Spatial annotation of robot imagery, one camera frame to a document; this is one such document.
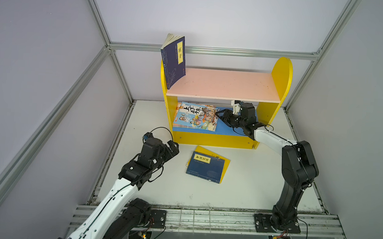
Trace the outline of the yellow cartoon book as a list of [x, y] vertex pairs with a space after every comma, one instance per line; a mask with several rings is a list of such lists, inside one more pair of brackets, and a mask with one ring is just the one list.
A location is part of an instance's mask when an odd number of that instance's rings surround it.
[[208, 149], [206, 149], [206, 148], [204, 148], [204, 147], [201, 147], [201, 146], [197, 146], [194, 152], [200, 152], [200, 153], [202, 153], [202, 154], [206, 154], [206, 155], [209, 155], [209, 156], [212, 156], [212, 157], [218, 157], [218, 158], [221, 158], [221, 159], [224, 159], [224, 160], [225, 160], [224, 171], [223, 171], [222, 179], [221, 179], [221, 182], [222, 182], [222, 181], [223, 181], [223, 178], [224, 178], [224, 176], [225, 176], [225, 174], [226, 174], [226, 171], [227, 171], [227, 169], [228, 169], [228, 167], [229, 167], [229, 164], [230, 164], [231, 160], [229, 160], [228, 158], [225, 158], [225, 157], [223, 157], [223, 156], [220, 156], [219, 154], [216, 154], [216, 153], [214, 153], [214, 152], [212, 152], [212, 151], [210, 151], [210, 150], [208, 150]]

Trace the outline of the light blue comic book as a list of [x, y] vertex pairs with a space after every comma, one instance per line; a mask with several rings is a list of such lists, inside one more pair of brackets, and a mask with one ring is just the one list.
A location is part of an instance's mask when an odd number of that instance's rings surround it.
[[218, 118], [215, 113], [219, 109], [213, 105], [199, 105], [188, 102], [178, 103], [173, 127], [202, 129], [215, 132]]

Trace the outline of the dark blue book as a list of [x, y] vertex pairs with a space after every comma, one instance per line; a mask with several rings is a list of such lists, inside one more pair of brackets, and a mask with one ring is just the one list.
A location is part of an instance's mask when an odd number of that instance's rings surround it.
[[186, 75], [185, 36], [169, 33], [161, 49], [166, 87], [169, 90]]
[[224, 159], [194, 152], [188, 163], [186, 174], [220, 184], [224, 166]]

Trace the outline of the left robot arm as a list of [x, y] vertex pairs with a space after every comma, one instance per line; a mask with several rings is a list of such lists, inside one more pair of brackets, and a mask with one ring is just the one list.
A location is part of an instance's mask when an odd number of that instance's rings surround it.
[[148, 225], [152, 206], [135, 196], [155, 171], [178, 154], [178, 143], [170, 140], [164, 144], [146, 133], [141, 152], [122, 167], [93, 213], [67, 238], [57, 239], [122, 239], [133, 228]]

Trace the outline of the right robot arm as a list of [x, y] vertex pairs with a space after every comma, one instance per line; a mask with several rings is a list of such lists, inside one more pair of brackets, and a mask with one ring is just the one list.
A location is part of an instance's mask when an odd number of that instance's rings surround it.
[[252, 103], [234, 100], [231, 106], [232, 109], [217, 111], [217, 118], [232, 129], [242, 129], [245, 136], [270, 147], [282, 158], [284, 186], [273, 206], [271, 223], [276, 231], [285, 231], [297, 221], [299, 202], [319, 175], [311, 145], [307, 141], [295, 141], [274, 133], [273, 126], [257, 120]]

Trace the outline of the yellow pink blue bookshelf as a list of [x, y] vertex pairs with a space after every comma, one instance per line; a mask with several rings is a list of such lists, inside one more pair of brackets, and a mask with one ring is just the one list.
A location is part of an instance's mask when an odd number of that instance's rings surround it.
[[258, 121], [272, 124], [290, 91], [294, 75], [292, 61], [282, 57], [275, 63], [271, 73], [187, 68], [186, 75], [167, 88], [164, 67], [160, 69], [168, 123], [175, 142], [241, 149], [256, 149], [259, 143], [239, 135], [220, 121], [214, 132], [175, 127], [179, 100], [218, 108], [228, 106], [233, 100], [255, 103]]

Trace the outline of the dark blue standing book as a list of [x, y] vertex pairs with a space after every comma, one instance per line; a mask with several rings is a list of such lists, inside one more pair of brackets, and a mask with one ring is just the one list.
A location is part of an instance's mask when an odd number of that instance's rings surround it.
[[161, 49], [166, 87], [169, 90], [186, 75], [185, 36], [169, 33]]

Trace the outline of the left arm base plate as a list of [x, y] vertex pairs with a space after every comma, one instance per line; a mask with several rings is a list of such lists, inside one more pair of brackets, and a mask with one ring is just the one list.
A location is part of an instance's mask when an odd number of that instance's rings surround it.
[[165, 210], [149, 210], [146, 211], [143, 216], [141, 222], [138, 224], [140, 228], [164, 228], [167, 217], [167, 211]]

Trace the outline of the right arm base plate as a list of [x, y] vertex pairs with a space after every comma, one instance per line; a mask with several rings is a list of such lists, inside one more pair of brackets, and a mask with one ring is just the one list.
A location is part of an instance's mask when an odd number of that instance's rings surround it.
[[255, 228], [258, 233], [278, 233], [287, 232], [289, 234], [300, 234], [301, 230], [297, 219], [283, 221], [274, 214], [257, 213], [254, 214]]

